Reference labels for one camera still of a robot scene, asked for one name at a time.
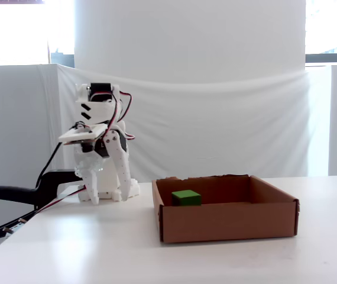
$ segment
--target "green cube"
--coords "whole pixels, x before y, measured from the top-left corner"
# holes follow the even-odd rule
[[[202,204],[202,196],[195,191],[175,191],[171,194],[173,206],[196,206]]]

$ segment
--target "white table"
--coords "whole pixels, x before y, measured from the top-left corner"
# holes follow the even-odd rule
[[[297,237],[162,244],[143,183],[38,214],[0,245],[0,283],[337,283],[337,176],[266,180],[300,199]]]

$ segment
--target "cardboard box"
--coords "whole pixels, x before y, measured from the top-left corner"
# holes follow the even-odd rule
[[[193,190],[201,206],[172,206],[171,193]],[[255,176],[153,181],[155,220],[165,243],[292,237],[299,200]]]

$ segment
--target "wire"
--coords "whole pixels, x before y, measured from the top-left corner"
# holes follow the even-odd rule
[[[121,94],[121,95],[124,95],[124,96],[129,96],[129,97],[130,97],[130,100],[129,100],[127,109],[125,110],[124,114],[122,115],[122,117],[121,117],[118,121],[122,120],[122,119],[127,115],[128,111],[129,111],[129,108],[131,107],[132,100],[133,100],[133,97],[132,97],[132,95],[131,95],[130,93],[124,93],[124,92],[121,92],[121,91],[120,91],[120,94]]]
[[[90,128],[88,125],[86,125],[82,120],[77,121],[70,129],[78,129],[79,126],[82,126],[83,128]]]
[[[134,140],[134,139],[135,139],[135,136],[134,136],[134,135],[128,134],[128,133],[126,133],[126,132],[125,132],[125,136],[126,136],[127,140]]]
[[[44,207],[42,207],[41,209],[39,209],[39,210],[36,212],[36,214],[37,214],[37,213],[40,213],[42,210],[45,210],[45,209],[47,209],[47,208],[53,206],[54,204],[57,204],[58,202],[64,200],[66,197],[69,197],[69,196],[78,194],[79,192],[82,192],[82,191],[85,191],[85,190],[86,190],[86,186],[83,186],[83,188],[78,189],[77,191],[74,191],[74,192],[72,192],[72,193],[70,193],[70,194],[68,194],[68,195],[66,195],[66,196],[64,196],[64,197],[62,197],[62,198],[60,198],[60,199],[58,199],[58,200],[56,200],[56,201],[53,201],[52,203],[49,203],[49,204],[45,205]]]
[[[49,161],[46,163],[46,165],[44,166],[44,168],[43,168],[43,170],[41,171],[40,175],[38,176],[38,179],[37,179],[37,182],[36,182],[36,187],[37,187],[38,184],[40,183],[40,180],[41,180],[41,178],[43,177],[44,172],[45,172],[46,169],[49,167],[49,165],[50,165],[52,159],[53,159],[54,156],[56,155],[56,153],[57,153],[58,149],[60,148],[61,144],[62,144],[61,142],[59,142],[59,143],[57,144],[56,148],[55,148],[54,151],[53,151],[53,154],[51,154],[51,156],[50,156],[50,158],[49,158]]]
[[[112,92],[96,92],[96,93],[94,93],[94,95],[100,95],[100,94],[105,94],[105,93],[111,94],[112,97],[114,98],[114,100],[115,100],[115,110],[114,110],[114,114],[113,114],[111,120],[110,120],[109,123],[108,123],[108,127],[107,127],[106,131],[104,132],[104,134],[103,134],[103,136],[102,136],[102,139],[107,135],[108,131],[111,129],[111,125],[112,125],[112,124],[114,123],[114,121],[115,121],[116,114],[117,114],[117,108],[118,108],[118,107],[117,107],[117,100],[116,100],[116,97],[115,97],[115,95],[114,95]]]

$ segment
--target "3d-printed robot arm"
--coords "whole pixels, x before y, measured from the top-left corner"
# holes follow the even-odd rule
[[[104,137],[104,142],[116,167],[120,181],[121,198],[126,201],[131,190],[131,173],[127,150],[121,144],[121,135],[118,131],[112,130]]]

